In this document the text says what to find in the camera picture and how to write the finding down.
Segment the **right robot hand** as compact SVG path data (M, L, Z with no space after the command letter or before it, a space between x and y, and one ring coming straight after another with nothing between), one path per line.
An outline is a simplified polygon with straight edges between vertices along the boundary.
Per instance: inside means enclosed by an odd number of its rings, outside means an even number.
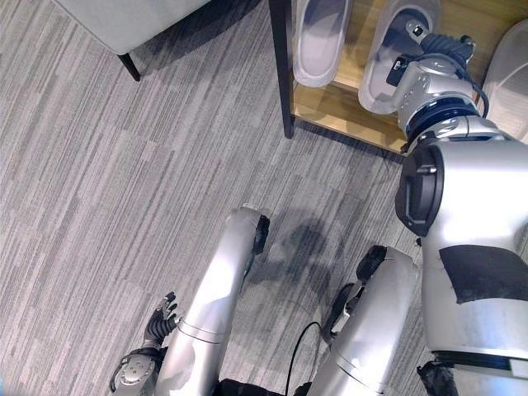
M405 30L420 45L424 54L442 54L462 65L466 65L474 56L475 43L468 35L456 39L448 35L431 33L418 20L407 21Z

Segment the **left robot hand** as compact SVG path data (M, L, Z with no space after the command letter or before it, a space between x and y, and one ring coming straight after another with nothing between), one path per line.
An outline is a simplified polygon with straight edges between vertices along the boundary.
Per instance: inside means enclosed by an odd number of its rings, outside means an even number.
M175 292L170 291L158 302L144 329L142 349L158 351L165 338L177 327L180 315L176 298Z

